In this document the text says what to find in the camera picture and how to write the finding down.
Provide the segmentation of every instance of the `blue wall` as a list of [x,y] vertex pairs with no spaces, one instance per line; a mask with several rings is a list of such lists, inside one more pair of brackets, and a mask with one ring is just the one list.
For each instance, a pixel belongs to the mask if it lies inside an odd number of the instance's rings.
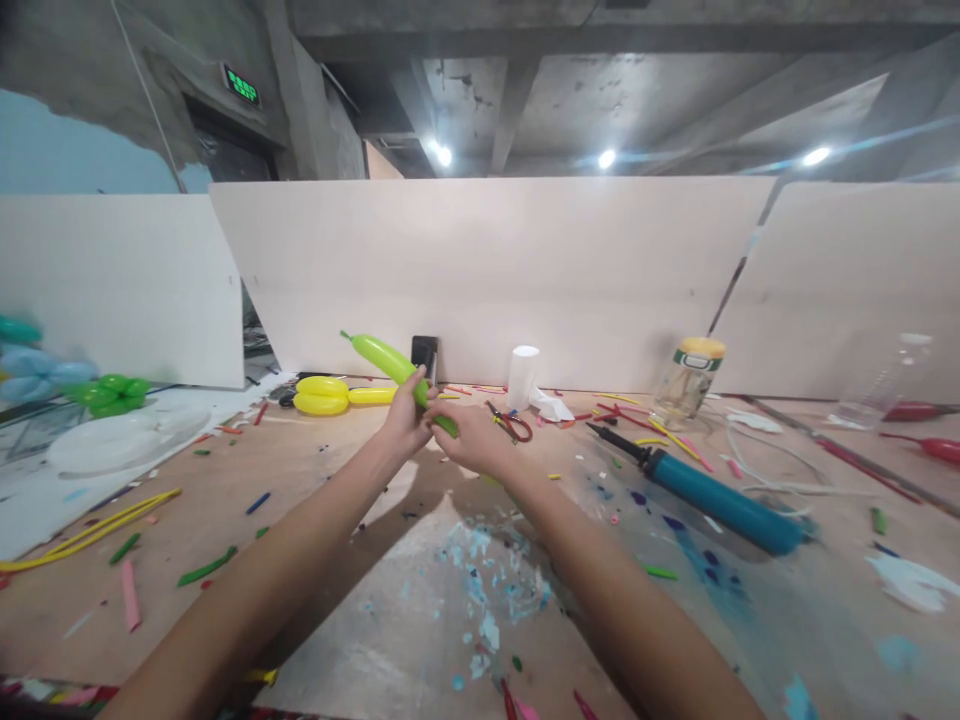
[[[180,178],[191,193],[213,182],[203,165]],[[0,194],[178,193],[167,163],[122,135],[50,112],[43,103],[0,90]]]

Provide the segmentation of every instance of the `phone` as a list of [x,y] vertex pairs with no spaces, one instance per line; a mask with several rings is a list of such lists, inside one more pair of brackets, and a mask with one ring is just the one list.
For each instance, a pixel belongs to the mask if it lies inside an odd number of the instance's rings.
[[414,335],[413,345],[410,348],[410,362],[415,367],[427,366],[427,380],[431,385],[437,384],[437,357],[440,354],[440,338],[432,335]]

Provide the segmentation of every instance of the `yellow lid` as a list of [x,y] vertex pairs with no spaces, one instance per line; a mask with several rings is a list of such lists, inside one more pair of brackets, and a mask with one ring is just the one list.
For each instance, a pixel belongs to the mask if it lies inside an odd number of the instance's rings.
[[680,343],[680,352],[687,355],[704,355],[711,360],[722,358],[727,352],[726,346],[713,338],[684,338]]

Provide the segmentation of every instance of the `green exit sign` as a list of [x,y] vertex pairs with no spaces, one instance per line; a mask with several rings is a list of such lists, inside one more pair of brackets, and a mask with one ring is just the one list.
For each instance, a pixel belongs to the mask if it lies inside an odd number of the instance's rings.
[[260,107],[260,93],[251,84],[237,75],[226,63],[221,63],[223,68],[223,81],[227,84],[227,90],[234,95],[239,95],[254,107]]

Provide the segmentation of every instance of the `plastic bottle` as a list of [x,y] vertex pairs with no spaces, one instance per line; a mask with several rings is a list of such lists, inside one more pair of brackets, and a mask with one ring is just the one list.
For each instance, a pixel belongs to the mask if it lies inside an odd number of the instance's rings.
[[829,422],[854,430],[873,430],[926,370],[929,335],[902,333],[892,357],[878,358],[840,396]]
[[664,374],[650,417],[668,430],[681,430],[693,419],[710,391],[726,348],[719,340],[685,338]]

